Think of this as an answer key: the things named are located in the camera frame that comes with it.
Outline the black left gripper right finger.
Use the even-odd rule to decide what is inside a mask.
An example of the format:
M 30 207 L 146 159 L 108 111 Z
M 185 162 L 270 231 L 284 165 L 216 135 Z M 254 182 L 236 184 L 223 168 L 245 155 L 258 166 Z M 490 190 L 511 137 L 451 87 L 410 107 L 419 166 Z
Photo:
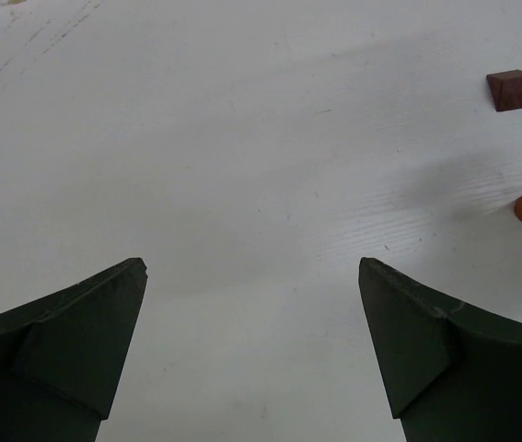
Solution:
M 522 322 L 375 258 L 358 285 L 391 414 L 409 441 L 522 441 Z

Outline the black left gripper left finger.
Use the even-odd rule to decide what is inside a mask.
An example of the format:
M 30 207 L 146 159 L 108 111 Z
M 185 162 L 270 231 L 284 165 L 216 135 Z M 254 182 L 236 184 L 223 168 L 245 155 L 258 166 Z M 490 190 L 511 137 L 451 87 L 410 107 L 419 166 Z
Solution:
M 96 440 L 146 283 L 130 258 L 0 314 L 0 441 Z

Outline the dark red wood block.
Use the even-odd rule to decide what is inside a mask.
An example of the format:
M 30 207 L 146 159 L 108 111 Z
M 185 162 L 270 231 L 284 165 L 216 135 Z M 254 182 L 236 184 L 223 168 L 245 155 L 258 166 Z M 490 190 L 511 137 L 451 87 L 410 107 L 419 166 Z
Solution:
M 488 74 L 486 81 L 496 111 L 522 109 L 522 70 Z

